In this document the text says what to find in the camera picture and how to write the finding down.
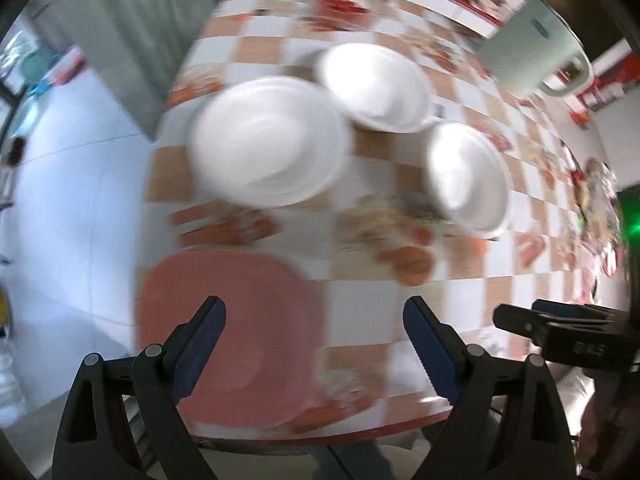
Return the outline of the patterned vinyl tablecloth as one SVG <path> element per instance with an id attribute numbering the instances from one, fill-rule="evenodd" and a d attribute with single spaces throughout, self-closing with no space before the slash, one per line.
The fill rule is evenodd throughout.
<path id="1" fill-rule="evenodd" d="M 434 102 L 425 129 L 360 126 L 318 83 L 319 55 L 350 42 L 392 49 L 422 68 Z M 310 200 L 239 206 L 196 183 L 188 129 L 218 92 L 269 76 L 328 91 L 354 144 L 342 174 Z M 551 109 L 540 94 L 523 99 L 503 88 L 444 18 L 404 0 L 221 0 L 175 78 L 152 149 L 137 258 L 141 287 L 157 263 L 187 250 L 277 258 L 320 286 L 323 339 L 314 398 L 303 413 L 271 428 L 186 425 L 190 434 L 302 442 L 418 428 L 449 405 L 409 342 L 407 299 L 422 297 L 464 340 L 514 360 L 530 344 L 495 328 L 495 307 L 528 308 L 540 298 L 588 302 L 603 273 L 580 239 L 572 161 Z M 474 237 L 433 208 L 423 185 L 424 136 L 440 120 L 477 129 L 501 153 L 513 191 L 500 237 Z"/>

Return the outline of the white bowl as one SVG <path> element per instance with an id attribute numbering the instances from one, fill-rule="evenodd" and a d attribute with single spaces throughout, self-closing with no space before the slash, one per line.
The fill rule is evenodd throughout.
<path id="1" fill-rule="evenodd" d="M 354 144 L 348 119 L 318 84 L 269 76 L 200 106 L 188 154 L 202 191 L 252 208 L 306 202 L 342 174 Z"/>
<path id="2" fill-rule="evenodd" d="M 437 213 L 464 232 L 484 240 L 506 232 L 512 178 L 498 148 L 477 129 L 440 120 L 426 130 L 423 185 Z"/>
<path id="3" fill-rule="evenodd" d="M 319 55 L 314 76 L 360 126 L 417 133 L 434 117 L 433 91 L 422 68 L 392 49 L 350 42 Z"/>

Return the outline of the clutter of packages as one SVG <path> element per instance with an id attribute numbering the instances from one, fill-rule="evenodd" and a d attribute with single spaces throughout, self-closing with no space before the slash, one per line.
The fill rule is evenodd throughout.
<path id="1" fill-rule="evenodd" d="M 582 244 L 599 260 L 602 273 L 612 278 L 624 260 L 615 174 L 605 162 L 590 157 L 570 175 Z"/>

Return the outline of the pink square plate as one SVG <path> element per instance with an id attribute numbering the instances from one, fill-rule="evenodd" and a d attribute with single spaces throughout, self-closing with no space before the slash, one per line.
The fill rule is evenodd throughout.
<path id="1" fill-rule="evenodd" d="M 187 250 L 146 274 L 137 301 L 140 346 L 162 342 L 208 297 L 226 306 L 226 325 L 192 394 L 186 424 L 258 429 L 308 408 L 323 339 L 321 288 L 280 259 L 252 252 Z"/>

